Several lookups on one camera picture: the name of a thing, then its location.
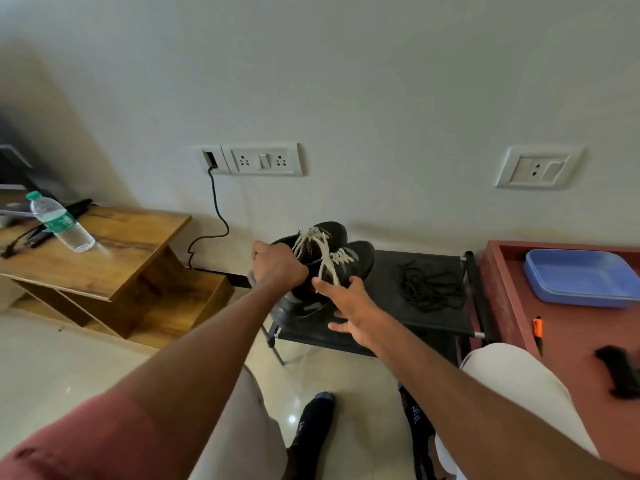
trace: green bottle label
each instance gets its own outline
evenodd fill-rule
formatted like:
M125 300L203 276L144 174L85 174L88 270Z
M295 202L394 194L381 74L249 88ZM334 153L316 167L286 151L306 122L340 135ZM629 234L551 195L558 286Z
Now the green bottle label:
M47 226L47 228L53 233L62 234L63 232L68 231L69 229L71 229L71 227L76 225L76 220L71 214L65 212L60 217L56 217L53 220L44 222L44 225Z

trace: white shoelace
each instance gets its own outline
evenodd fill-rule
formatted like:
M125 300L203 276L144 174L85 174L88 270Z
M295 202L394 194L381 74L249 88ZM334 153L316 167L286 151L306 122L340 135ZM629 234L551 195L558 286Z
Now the white shoelace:
M309 229L300 233L295 243L293 244L293 248L292 248L293 254L296 256L296 258L300 259L300 256L302 256L302 251L305 249L305 244L307 243L307 241L315 237L316 238L315 241L318 242L318 239L322 239L323 236L324 236L324 239L326 240L326 234L322 232L320 228L315 226L309 227Z
M320 263L318 278L322 279L322 272L326 268L327 271L331 273L333 284L336 286L340 286L340 280L338 279L338 274L335 272L335 266L333 265L333 263L346 264L348 262L354 262L356 261L356 259L349 256L344 248L340 248L334 253L329 252L329 244L327 244L326 236L324 236L324 239L322 241L320 241L317 237L312 237L312 239L316 241L318 247L320 247L320 250L322 251L322 261Z

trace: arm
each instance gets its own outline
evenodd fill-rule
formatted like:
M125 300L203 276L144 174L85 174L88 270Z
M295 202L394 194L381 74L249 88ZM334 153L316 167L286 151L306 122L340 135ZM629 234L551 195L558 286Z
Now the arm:
M304 281L308 268L285 244L258 241L253 272L256 288L114 386L173 437L181 478L191 473L207 443L260 325L277 300Z
M348 320L329 328L352 334L388 366L420 404L468 478L627 478L450 364L380 310L361 279L352 277L348 289L316 279L314 286Z

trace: forearm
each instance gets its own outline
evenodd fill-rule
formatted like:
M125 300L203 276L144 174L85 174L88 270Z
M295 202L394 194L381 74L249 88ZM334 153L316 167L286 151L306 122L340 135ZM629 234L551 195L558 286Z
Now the forearm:
M468 478L624 478L460 371L389 315L380 312L362 328L367 345L411 392Z
M184 478L233 391L261 323L282 293L272 283L261 284L116 384L174 437Z

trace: red table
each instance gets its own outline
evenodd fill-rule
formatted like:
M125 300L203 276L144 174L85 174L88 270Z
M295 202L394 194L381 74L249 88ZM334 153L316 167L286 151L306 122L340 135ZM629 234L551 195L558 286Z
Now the red table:
M640 304L628 309L556 305L540 301L524 274L528 251L535 248L610 251L640 274L640 248L490 241L480 263L484 291L503 342L528 350L569 389L603 460L640 474L640 400L621 401L609 394L612 381L593 352L605 345L640 351ZM532 319L544 323L540 357Z

